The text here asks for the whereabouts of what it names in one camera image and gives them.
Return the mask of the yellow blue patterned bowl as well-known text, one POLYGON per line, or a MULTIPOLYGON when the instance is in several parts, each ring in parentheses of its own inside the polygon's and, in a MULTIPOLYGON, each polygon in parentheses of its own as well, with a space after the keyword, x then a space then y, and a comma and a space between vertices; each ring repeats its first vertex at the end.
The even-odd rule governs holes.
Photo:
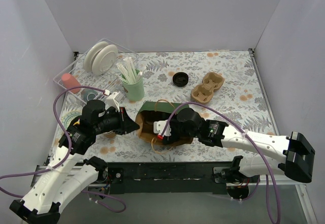
POLYGON ((64 128, 67 129, 68 126, 70 125, 70 123, 72 122, 72 120, 80 115, 81 115, 80 111, 70 111, 70 112, 67 112, 66 114, 64 114, 61 117, 60 121, 61 121, 62 125, 64 126, 64 128))

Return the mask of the green brown paper bag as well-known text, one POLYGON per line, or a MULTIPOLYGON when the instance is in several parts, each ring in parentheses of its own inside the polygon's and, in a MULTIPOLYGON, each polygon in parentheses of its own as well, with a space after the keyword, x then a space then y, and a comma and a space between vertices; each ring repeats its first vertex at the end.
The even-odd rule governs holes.
POLYGON ((157 138, 154 132, 154 122, 167 120, 170 114, 179 106, 180 103, 170 103, 165 99, 156 102, 145 101, 136 115, 136 123, 140 126, 137 136, 143 141, 151 144, 151 149, 157 154, 166 154, 177 146, 191 144, 193 137, 181 137, 176 142, 164 145, 161 139, 157 138))

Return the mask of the clear plastic dish rack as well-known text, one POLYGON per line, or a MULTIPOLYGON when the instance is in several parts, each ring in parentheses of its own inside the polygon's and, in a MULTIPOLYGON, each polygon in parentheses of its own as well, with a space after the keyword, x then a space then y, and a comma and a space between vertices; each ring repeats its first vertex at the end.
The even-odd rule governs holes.
POLYGON ((123 88, 119 78, 121 71, 117 65, 126 66, 126 62, 131 60, 137 68, 139 58, 138 53, 110 40, 101 39, 56 75, 53 81, 63 89, 81 85, 82 88, 73 89, 69 94, 83 103, 90 99, 105 99, 103 93, 94 88, 118 92, 119 100, 123 97, 123 88))

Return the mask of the white wrapped straws bundle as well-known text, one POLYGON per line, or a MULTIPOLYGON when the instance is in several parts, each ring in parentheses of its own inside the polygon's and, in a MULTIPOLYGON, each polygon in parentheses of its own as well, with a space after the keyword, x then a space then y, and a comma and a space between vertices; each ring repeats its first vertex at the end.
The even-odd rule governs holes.
POLYGON ((121 75, 118 76, 119 79, 125 84, 136 84, 142 78, 147 67, 140 67, 140 69, 137 70, 135 67, 135 62, 130 56, 124 58, 123 61, 124 63, 117 64, 117 68, 121 72, 121 75))

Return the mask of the white plate rear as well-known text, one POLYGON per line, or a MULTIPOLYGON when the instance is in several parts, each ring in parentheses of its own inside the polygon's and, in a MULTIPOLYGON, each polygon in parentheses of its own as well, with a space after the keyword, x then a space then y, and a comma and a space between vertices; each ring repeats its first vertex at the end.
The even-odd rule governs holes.
POLYGON ((90 50, 88 51, 88 53, 84 59, 84 62, 83 62, 83 69, 86 72, 92 71, 92 64, 93 64, 95 57, 102 49, 104 49, 108 45, 109 45, 108 42, 101 41, 101 42, 98 42, 97 44, 95 44, 92 48, 90 48, 90 50))

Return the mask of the black coffee lid stack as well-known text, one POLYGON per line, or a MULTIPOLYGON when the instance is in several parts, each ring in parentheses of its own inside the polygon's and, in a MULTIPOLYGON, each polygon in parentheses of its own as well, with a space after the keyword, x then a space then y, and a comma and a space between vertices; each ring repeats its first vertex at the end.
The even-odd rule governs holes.
POLYGON ((177 72, 173 75, 173 84, 177 87, 184 87, 188 84, 189 76, 185 72, 177 72))

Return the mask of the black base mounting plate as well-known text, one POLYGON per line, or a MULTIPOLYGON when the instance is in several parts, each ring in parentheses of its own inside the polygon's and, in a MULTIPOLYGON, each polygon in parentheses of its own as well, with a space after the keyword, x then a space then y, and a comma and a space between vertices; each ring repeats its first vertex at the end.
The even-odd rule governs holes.
POLYGON ((109 193, 227 194, 221 178, 231 162, 106 163, 90 184, 109 186, 109 193))

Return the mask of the grey blue small bowl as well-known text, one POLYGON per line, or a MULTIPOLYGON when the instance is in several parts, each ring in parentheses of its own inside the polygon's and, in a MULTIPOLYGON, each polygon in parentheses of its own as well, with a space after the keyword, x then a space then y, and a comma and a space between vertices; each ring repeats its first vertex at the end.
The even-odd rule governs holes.
POLYGON ((94 89, 84 88, 81 92, 81 97, 84 102, 94 100, 97 97, 98 92, 94 89))

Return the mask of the white plate front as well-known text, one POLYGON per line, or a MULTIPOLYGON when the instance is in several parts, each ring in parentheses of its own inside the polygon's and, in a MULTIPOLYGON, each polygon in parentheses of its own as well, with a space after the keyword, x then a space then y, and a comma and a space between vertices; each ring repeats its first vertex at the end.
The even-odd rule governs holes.
POLYGON ((118 49, 115 45, 108 45, 102 49, 94 59, 92 73, 99 76, 109 70, 116 62, 118 49))

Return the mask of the green straw holder cup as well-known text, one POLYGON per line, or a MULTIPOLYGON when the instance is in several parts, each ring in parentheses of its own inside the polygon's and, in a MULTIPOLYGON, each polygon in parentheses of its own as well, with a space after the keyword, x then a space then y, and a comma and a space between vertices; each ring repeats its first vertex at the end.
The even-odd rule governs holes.
POLYGON ((122 80, 122 86, 130 101, 140 101, 145 95, 143 77, 135 84, 128 84, 122 80))

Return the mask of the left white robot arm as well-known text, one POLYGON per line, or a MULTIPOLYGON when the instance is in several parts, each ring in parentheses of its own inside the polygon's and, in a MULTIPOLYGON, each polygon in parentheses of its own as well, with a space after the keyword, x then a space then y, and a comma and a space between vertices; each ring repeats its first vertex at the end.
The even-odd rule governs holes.
POLYGON ((113 132, 126 135, 140 127, 127 114, 124 107, 106 107, 100 100, 89 101, 82 114, 73 119, 47 168, 32 189, 14 200, 10 210, 27 223, 57 223, 65 206, 89 184, 107 180, 107 164, 93 156, 84 160, 82 169, 66 179, 76 163, 92 146, 96 137, 113 132))

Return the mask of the white plate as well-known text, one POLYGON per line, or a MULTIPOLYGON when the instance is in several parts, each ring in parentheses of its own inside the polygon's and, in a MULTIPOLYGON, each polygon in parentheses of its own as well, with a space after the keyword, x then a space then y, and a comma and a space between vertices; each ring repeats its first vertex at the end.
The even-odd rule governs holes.
POLYGON ((115 45, 108 45, 102 49, 94 59, 92 73, 99 76, 109 70, 116 62, 118 49, 115 45))
POLYGON ((95 57, 102 49, 104 49, 108 45, 109 45, 108 42, 101 41, 101 42, 98 42, 97 44, 95 44, 92 48, 90 48, 90 50, 88 51, 88 53, 84 59, 84 62, 83 62, 83 69, 86 72, 92 71, 92 64, 93 64, 95 57))

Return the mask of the pink plastic cup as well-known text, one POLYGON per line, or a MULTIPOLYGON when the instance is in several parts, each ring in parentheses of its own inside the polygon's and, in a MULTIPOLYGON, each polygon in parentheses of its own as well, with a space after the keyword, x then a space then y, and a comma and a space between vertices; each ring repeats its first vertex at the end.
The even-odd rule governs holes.
MULTIPOLYGON (((65 86, 66 89, 68 88, 72 88, 72 87, 78 87, 81 84, 78 82, 78 80, 70 73, 64 73, 61 76, 61 81, 63 83, 63 85, 65 86)), ((74 88, 71 89, 70 92, 76 94, 81 90, 81 88, 74 88)))

